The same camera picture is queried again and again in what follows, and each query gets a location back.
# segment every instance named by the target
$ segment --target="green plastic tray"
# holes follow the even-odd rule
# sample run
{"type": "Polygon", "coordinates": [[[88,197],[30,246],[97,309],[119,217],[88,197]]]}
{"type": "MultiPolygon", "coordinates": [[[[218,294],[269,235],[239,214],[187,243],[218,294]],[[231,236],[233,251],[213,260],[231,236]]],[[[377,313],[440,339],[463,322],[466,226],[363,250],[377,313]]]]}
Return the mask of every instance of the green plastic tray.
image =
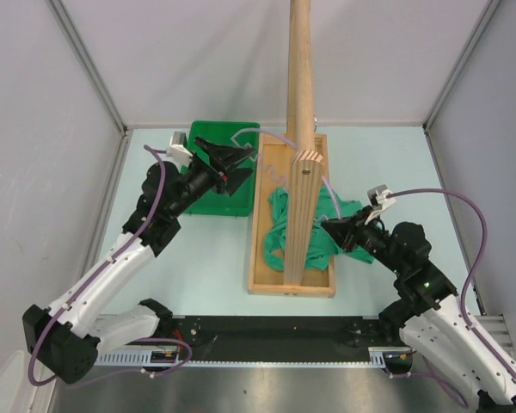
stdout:
{"type": "MultiPolygon", "coordinates": [[[[197,154],[208,162],[208,156],[197,147],[195,138],[200,137],[219,145],[234,145],[231,137],[240,129],[245,127],[260,127],[257,123],[251,122],[217,122],[196,120],[191,125],[191,132],[187,139],[187,149],[197,154]]],[[[239,145],[251,144],[258,150],[259,133],[242,133],[236,139],[239,145]]],[[[252,160],[245,161],[240,168],[252,168],[254,173],[245,183],[230,197],[218,195],[208,191],[203,197],[192,204],[186,213],[200,215],[224,215],[235,217],[247,217],[252,211],[255,198],[256,184],[256,163],[252,160]]]]}

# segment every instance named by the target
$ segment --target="teal towel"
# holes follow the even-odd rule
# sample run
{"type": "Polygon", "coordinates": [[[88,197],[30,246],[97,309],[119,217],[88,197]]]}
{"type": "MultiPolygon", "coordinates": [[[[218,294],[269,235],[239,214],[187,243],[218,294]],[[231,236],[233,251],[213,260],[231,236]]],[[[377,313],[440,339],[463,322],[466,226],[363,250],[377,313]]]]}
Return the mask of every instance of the teal towel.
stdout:
{"type": "MultiPolygon", "coordinates": [[[[341,200],[337,194],[336,199],[341,207],[343,217],[349,217],[361,209],[361,202],[358,200],[341,200]]],[[[274,251],[286,247],[286,216],[288,214],[288,193],[284,188],[277,188],[269,197],[272,204],[273,227],[264,239],[264,261],[269,267],[282,271],[284,263],[281,258],[275,256],[274,251]]],[[[344,253],[333,239],[321,227],[321,221],[336,218],[336,210],[330,198],[329,191],[322,186],[317,202],[316,220],[313,223],[310,237],[310,247],[306,257],[306,268],[318,268],[324,270],[329,265],[330,257],[334,254],[344,253]]],[[[346,253],[356,260],[371,263],[374,258],[363,249],[358,248],[353,252],[346,253]]]]}

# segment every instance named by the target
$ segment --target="wooden post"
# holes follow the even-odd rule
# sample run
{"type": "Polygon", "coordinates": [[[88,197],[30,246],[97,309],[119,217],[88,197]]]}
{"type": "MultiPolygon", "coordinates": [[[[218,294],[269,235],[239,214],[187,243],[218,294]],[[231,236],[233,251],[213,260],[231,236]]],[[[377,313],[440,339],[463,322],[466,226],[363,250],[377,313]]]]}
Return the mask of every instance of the wooden post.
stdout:
{"type": "Polygon", "coordinates": [[[284,284],[300,285],[323,175],[316,152],[310,44],[310,0],[291,0],[287,136],[297,152],[289,175],[284,284]]]}

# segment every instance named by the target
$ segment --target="wooden tray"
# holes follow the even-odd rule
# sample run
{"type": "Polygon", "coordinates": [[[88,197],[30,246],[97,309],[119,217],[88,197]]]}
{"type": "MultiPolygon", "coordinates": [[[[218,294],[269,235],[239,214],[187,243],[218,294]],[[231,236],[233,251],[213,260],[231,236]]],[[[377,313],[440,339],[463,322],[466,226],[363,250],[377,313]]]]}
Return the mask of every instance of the wooden tray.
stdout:
{"type": "MultiPolygon", "coordinates": [[[[327,136],[316,134],[316,151],[323,155],[325,176],[329,178],[327,136]]],[[[294,150],[280,140],[261,134],[256,171],[255,204],[252,213],[252,243],[250,245],[249,293],[290,295],[299,297],[335,296],[335,259],[331,257],[324,270],[305,269],[302,285],[283,285],[283,273],[264,262],[264,237],[271,230],[272,211],[267,200],[279,186],[288,186],[288,176],[294,150]]]]}

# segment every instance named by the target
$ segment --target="light blue table surface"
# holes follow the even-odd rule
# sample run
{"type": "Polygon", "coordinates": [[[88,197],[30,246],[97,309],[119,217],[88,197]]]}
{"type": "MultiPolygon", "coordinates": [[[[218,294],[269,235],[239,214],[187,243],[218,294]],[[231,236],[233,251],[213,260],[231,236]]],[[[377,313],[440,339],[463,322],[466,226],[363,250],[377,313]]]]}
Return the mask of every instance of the light blue table surface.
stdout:
{"type": "MultiPolygon", "coordinates": [[[[102,254],[133,212],[145,173],[154,163],[143,145],[165,149],[173,131],[134,131],[102,254]]],[[[419,127],[330,126],[317,132],[327,135],[331,184],[343,200],[366,204],[367,190],[383,183],[394,192],[440,186],[419,127]]],[[[383,220],[389,229],[404,220],[424,225],[433,246],[432,261],[460,289],[467,270],[442,195],[398,199],[383,220]]],[[[180,223],[172,243],[126,284],[104,312],[123,312],[141,299],[153,298],[182,315],[371,316],[398,299],[389,270],[378,262],[368,265],[345,256],[335,258],[336,295],[332,299],[249,295],[252,217],[182,215],[180,223]]],[[[473,292],[467,299],[469,308],[478,313],[473,292]]]]}

